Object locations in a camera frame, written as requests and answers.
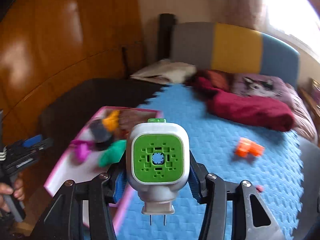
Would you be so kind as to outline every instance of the white plastic device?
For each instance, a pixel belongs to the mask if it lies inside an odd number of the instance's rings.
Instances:
[[[176,148],[172,148],[170,142],[176,142]],[[165,159],[160,165],[153,161],[154,155],[157,154],[161,154]],[[136,125],[127,139],[126,170],[130,185],[144,202],[142,214],[173,214],[172,201],[185,186],[189,176],[190,153],[187,132],[175,123],[148,122]]]

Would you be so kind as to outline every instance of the cat print pillow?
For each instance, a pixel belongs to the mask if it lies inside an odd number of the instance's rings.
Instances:
[[[232,87],[234,94],[250,97],[269,97],[277,99],[293,108],[290,92],[281,78],[259,74],[235,74]]]

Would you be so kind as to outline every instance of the screw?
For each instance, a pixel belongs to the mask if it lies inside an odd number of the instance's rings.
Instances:
[[[67,186],[67,187],[72,186],[72,184],[73,184],[73,180],[72,180],[72,179],[68,179],[68,180],[66,180],[66,181],[64,182],[64,185]]]
[[[246,187],[250,187],[250,186],[251,186],[251,183],[250,183],[250,181],[248,181],[248,180],[244,180],[244,181],[242,181],[242,185],[244,185],[244,186],[246,186]]]
[[[217,175],[216,174],[213,174],[213,173],[209,173],[207,175],[208,179],[216,179],[217,178]]]
[[[108,173],[105,173],[105,172],[99,175],[100,179],[107,179],[108,177],[109,177]]]

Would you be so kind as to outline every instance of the red blanket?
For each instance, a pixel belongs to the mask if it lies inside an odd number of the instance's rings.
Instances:
[[[208,112],[221,118],[277,131],[289,131],[294,124],[290,108],[283,102],[266,97],[241,97],[213,88],[210,81],[198,77],[193,86],[206,95]]]

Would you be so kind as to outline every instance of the textured mat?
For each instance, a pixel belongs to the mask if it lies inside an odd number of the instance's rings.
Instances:
[[[296,133],[241,125],[210,115],[193,91],[182,85],[164,88],[156,95],[140,108],[162,110],[167,122],[181,125],[189,135],[195,159],[209,172],[231,182],[248,179],[255,185],[263,185],[262,198],[286,239],[292,239],[303,192],[301,152]],[[264,155],[251,161],[236,159],[234,149],[240,137],[263,145],[266,148]],[[192,198],[188,184],[180,190],[173,205],[176,212],[167,216],[166,226],[163,226],[162,216],[153,216],[150,226],[149,216],[141,214],[143,203],[135,193],[117,239],[198,239],[205,205],[199,205]],[[231,224],[232,205],[228,203],[225,239],[231,237]]]

